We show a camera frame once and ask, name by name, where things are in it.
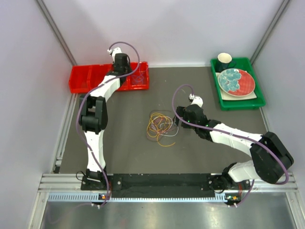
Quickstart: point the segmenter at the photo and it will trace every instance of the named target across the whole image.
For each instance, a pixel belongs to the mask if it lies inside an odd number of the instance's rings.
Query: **black mug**
[[[230,54],[223,52],[217,56],[215,71],[217,73],[221,73],[225,69],[234,68],[235,65],[236,65],[236,61],[232,61],[232,56],[230,56]]]

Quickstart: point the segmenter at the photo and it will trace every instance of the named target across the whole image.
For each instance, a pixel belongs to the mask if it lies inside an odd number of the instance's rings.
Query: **tangled cable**
[[[168,135],[168,133],[170,131],[173,131],[175,128],[177,128],[176,133],[173,135]],[[156,138],[156,142],[158,142],[160,146],[169,147],[169,146],[173,146],[175,142],[170,145],[162,145],[160,143],[160,138],[162,136],[167,136],[167,137],[176,136],[179,132],[179,127],[173,124],[173,120],[169,116],[165,116],[161,113],[152,113],[150,115],[150,119],[146,131],[147,131],[147,135],[150,138],[153,139]]]

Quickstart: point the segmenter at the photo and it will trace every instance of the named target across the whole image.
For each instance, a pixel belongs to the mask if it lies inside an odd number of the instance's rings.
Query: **metal frame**
[[[72,65],[77,65],[77,62],[75,61],[67,43],[65,42],[63,36],[61,35],[61,32],[59,31],[56,23],[54,22],[44,1],[43,0],[35,0],[35,1],[38,4],[38,7],[40,8],[47,23],[50,25],[50,28],[54,32],[55,37],[57,38],[60,46],[62,47],[63,51],[68,57],[70,63]],[[253,64],[257,59],[262,48],[264,47],[268,38],[270,37],[272,31],[274,30],[280,18],[282,17],[283,13],[287,9],[289,3],[290,0],[283,0],[280,8],[278,9],[276,15],[274,16],[272,22],[270,23],[268,29],[266,30],[264,36],[262,37],[259,45],[257,46],[253,54],[251,58],[251,64]],[[71,95],[67,107],[67,112],[61,128],[58,145],[56,148],[56,157],[54,159],[53,169],[55,169],[56,166],[58,167],[61,165],[61,160],[63,157],[65,144],[71,125],[72,114],[76,105],[76,99],[77,96],[75,94]],[[262,110],[261,113],[266,129],[268,130],[269,125]],[[298,188],[295,182],[295,178],[292,173],[289,173],[289,182],[284,186],[271,185],[263,182],[262,180],[256,180],[252,192],[285,192],[297,227],[305,228],[305,210],[304,210],[303,202],[298,193]],[[41,227],[43,214],[50,193],[73,193],[75,195],[75,194],[85,193],[85,191],[81,190],[81,182],[76,179],[75,174],[43,174],[37,192],[35,205],[30,218],[30,223],[28,227],[29,229],[38,229]],[[184,201],[192,202],[192,199],[185,199]]]

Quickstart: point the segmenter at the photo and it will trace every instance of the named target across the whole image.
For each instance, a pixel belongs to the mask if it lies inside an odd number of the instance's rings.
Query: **purple cable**
[[[183,122],[183,123],[185,123],[185,124],[188,124],[188,125],[191,125],[191,126],[194,126],[194,127],[197,127],[197,128],[201,128],[201,129],[205,129],[205,130],[210,130],[210,131],[218,131],[218,132],[220,132],[220,133],[224,133],[224,134],[227,134],[227,135],[231,135],[230,132],[227,132],[227,131],[224,131],[224,130],[218,130],[218,129],[214,129],[214,128],[210,128],[210,127],[206,127],[206,126],[202,126],[202,125],[196,125],[196,124],[189,123],[189,122],[183,120],[183,119],[177,114],[177,112],[176,112],[176,110],[175,110],[175,107],[174,107],[175,97],[176,97],[177,92],[178,92],[181,88],[183,88],[183,87],[185,87],[185,86],[190,87],[191,90],[192,90],[192,94],[194,94],[194,89],[193,89],[193,87],[192,87],[191,85],[189,85],[189,84],[183,84],[183,85],[181,85],[180,87],[177,88],[177,90],[176,90],[175,93],[173,94],[173,99],[172,99],[172,109],[173,109],[173,112],[174,112],[174,114],[176,115],[176,117],[177,117],[181,122]],[[280,159],[279,159],[279,158],[278,158],[278,157],[277,157],[268,147],[266,147],[265,145],[263,145],[262,143],[260,143],[260,142],[258,142],[258,141],[255,141],[255,140],[253,140],[253,139],[251,139],[251,138],[248,138],[248,137],[244,137],[244,136],[240,136],[240,135],[236,135],[236,134],[232,134],[232,136],[238,137],[238,138],[241,138],[241,139],[245,139],[245,140],[248,140],[248,141],[251,141],[251,142],[253,142],[253,143],[259,145],[259,146],[260,146],[261,148],[263,148],[264,150],[266,150],[266,151],[267,151],[267,152],[277,161],[277,163],[281,166],[282,170],[283,170],[284,173],[285,173],[285,181],[280,182],[280,183],[276,183],[276,185],[284,185],[284,184],[287,184],[287,183],[288,183],[289,175],[288,175],[287,169],[285,168],[285,166],[283,165],[283,163],[280,161]],[[251,186],[250,186],[250,188],[249,188],[249,191],[247,192],[247,194],[245,195],[245,197],[241,200],[241,202],[239,202],[239,203],[237,204],[237,206],[239,206],[241,203],[243,203],[243,201],[249,196],[249,193],[251,192],[251,190],[252,190],[252,188],[253,188],[253,185],[254,185],[254,180],[252,181],[252,184],[251,184]]]
[[[96,164],[98,165],[98,167],[101,169],[101,172],[103,173],[103,176],[104,176],[104,178],[105,178],[105,180],[106,180],[106,186],[107,186],[106,199],[105,199],[105,201],[101,204],[101,207],[103,207],[103,206],[106,204],[107,197],[109,196],[109,181],[108,181],[108,179],[107,179],[107,175],[106,175],[105,171],[103,170],[102,166],[100,165],[100,163],[99,163],[98,160],[96,159],[96,157],[95,157],[95,155],[94,155],[94,153],[93,153],[93,150],[92,150],[91,146],[87,143],[87,140],[86,140],[84,137],[82,137],[82,135],[81,135],[81,133],[80,133],[80,130],[79,130],[79,119],[80,119],[80,116],[81,116],[82,107],[84,106],[84,102],[86,101],[86,99],[88,98],[88,96],[90,95],[91,92],[95,91],[95,90],[98,89],[98,88],[103,87],[106,83],[109,83],[111,80],[115,80],[115,79],[118,79],[118,78],[122,78],[122,77],[126,77],[126,76],[128,76],[128,75],[134,74],[134,73],[138,70],[138,68],[139,68],[139,66],[140,66],[140,56],[139,56],[139,53],[138,53],[138,51],[136,50],[135,47],[133,47],[131,44],[129,44],[129,43],[127,43],[127,42],[115,42],[115,43],[113,43],[112,45],[110,45],[109,49],[111,49],[111,47],[114,46],[114,45],[116,45],[116,44],[126,44],[126,45],[130,46],[130,47],[135,51],[135,53],[137,54],[137,57],[138,57],[138,65],[137,65],[137,67],[136,67],[131,73],[128,73],[128,74],[125,74],[125,75],[120,75],[120,76],[111,78],[111,79],[107,80],[104,84],[101,84],[101,85],[99,85],[99,86],[93,88],[92,90],[90,90],[90,91],[85,95],[84,99],[82,100],[82,103],[81,103],[81,105],[80,105],[80,108],[79,108],[78,113],[77,113],[77,116],[76,116],[76,122],[75,122],[75,128],[76,128],[77,134],[79,135],[79,137],[81,138],[81,140],[85,143],[85,145],[90,149],[91,154],[92,154],[92,157],[93,157],[95,163],[96,163]],[[81,206],[85,206],[85,205],[90,205],[90,203],[81,203],[81,204],[77,205],[76,207],[72,208],[68,213],[66,213],[65,215],[63,215],[62,217],[60,217],[59,219],[57,219],[57,220],[54,221],[54,222],[51,222],[51,216],[48,215],[49,223],[50,223],[50,224],[56,224],[56,223],[58,223],[60,220],[62,220],[64,217],[66,217],[67,215],[69,215],[71,212],[73,212],[75,209],[77,209],[77,208],[79,208],[79,207],[81,207]]]

